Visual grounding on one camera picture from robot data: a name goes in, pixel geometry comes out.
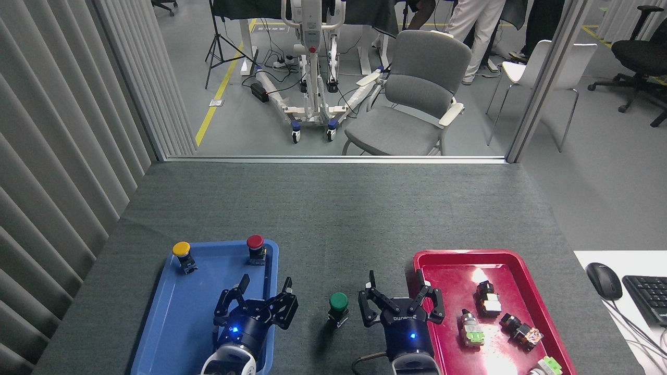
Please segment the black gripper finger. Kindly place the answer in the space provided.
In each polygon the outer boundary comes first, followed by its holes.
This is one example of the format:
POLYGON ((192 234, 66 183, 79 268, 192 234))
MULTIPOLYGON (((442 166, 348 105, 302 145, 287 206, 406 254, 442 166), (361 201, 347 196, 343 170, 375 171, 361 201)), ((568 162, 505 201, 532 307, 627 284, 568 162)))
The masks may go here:
POLYGON ((247 311, 248 306, 243 298, 243 294, 250 283, 250 276, 244 274, 238 285, 231 289, 224 289, 219 297, 214 309, 214 324, 226 324, 229 320, 229 306, 232 301, 236 301, 242 311, 247 311))
POLYGON ((367 328, 379 322, 378 313, 370 308, 368 301, 374 302, 381 311, 388 309, 390 312, 394 312, 394 302, 376 288, 376 278, 373 270, 369 271, 369 282, 365 285, 365 288, 358 292, 358 304, 364 326, 367 328))
POLYGON ((424 277, 422 270, 416 270, 415 276, 420 283, 418 293, 416 297, 414 297, 414 309, 422 307, 424 299, 431 299, 432 309, 426 320, 435 324, 443 323, 446 312, 444 311, 441 289, 433 287, 424 277))
POLYGON ((281 329, 288 329, 290 326, 299 306, 297 296, 293 294, 291 287, 292 278, 287 277, 281 292, 264 302, 268 318, 263 318, 263 325, 267 328, 272 324, 281 329))

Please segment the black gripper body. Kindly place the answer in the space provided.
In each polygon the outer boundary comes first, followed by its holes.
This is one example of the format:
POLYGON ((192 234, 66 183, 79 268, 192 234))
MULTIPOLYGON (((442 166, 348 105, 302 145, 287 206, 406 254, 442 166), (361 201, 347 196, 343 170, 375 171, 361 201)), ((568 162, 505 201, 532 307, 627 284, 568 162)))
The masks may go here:
POLYGON ((413 352, 434 355, 427 328, 427 312, 422 306, 410 310, 413 302, 408 297, 393 297, 391 301, 400 308, 382 310, 382 325, 385 332, 386 352, 390 361, 413 352))
POLYGON ((247 351, 262 351, 271 325, 267 301, 245 301, 245 308, 231 310, 219 303, 214 309, 214 350, 232 344, 247 351))

